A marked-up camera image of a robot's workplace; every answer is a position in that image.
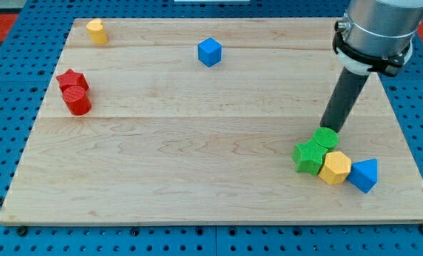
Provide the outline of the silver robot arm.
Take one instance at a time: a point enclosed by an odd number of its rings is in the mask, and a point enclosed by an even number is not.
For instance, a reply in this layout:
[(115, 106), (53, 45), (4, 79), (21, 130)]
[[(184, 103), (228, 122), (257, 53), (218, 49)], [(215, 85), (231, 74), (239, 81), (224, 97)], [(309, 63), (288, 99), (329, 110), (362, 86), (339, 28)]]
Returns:
[(423, 0), (351, 0), (335, 22), (333, 50), (356, 75), (396, 76), (412, 56)]

